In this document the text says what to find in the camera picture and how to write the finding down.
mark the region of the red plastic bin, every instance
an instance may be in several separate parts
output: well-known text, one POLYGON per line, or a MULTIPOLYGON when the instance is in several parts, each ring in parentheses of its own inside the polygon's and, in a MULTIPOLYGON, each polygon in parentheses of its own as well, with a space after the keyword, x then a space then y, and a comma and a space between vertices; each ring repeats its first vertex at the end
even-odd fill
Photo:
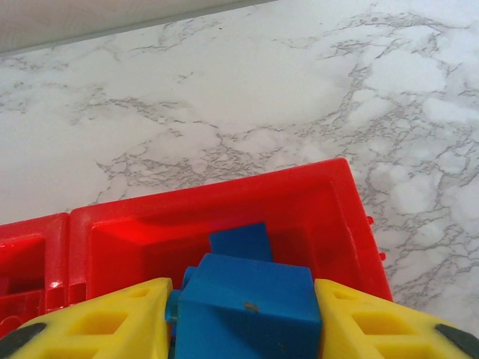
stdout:
POLYGON ((68 304, 155 277, 181 285, 209 234, 265 222, 274 260, 391 300, 345 159, 71 213, 68 304))
POLYGON ((0 337, 67 302, 66 213, 0 226, 0 337))

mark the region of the red toy container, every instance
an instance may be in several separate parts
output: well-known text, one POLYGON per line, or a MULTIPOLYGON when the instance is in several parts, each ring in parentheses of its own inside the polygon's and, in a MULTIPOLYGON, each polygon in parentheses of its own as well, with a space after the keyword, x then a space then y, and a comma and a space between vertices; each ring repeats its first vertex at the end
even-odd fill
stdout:
POLYGON ((0 337, 67 299, 68 215, 0 226, 0 337))
POLYGON ((264 222, 274 260, 391 300, 345 159, 76 209, 68 304, 155 277, 181 285, 209 234, 264 222))

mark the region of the marble countertop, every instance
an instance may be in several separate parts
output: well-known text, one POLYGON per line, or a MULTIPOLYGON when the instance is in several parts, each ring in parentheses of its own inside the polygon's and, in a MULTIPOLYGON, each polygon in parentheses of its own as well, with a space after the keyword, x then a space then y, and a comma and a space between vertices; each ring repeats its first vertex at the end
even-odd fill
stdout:
POLYGON ((475 19, 279 0, 0 58, 0 222, 344 156, 395 299, 478 335, 475 19))

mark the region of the small dark spot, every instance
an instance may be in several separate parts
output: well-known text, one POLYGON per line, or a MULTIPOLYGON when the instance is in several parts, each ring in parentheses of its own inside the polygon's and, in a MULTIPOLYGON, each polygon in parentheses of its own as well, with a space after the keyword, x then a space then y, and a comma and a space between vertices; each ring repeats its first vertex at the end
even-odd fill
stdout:
POLYGON ((252 304, 248 301, 245 303, 245 309, 253 310, 256 313, 260 311, 260 308, 256 304, 252 304))

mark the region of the blue toy piece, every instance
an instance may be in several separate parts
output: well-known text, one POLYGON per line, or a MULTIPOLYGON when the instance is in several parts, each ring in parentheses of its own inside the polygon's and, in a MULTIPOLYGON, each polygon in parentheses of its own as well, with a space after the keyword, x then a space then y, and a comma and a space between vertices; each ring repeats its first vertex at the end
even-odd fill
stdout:
POLYGON ((211 253, 272 262, 264 223, 210 234, 211 253))
POLYGON ((318 357, 322 321, 305 267, 207 254, 168 308, 175 359, 318 357))

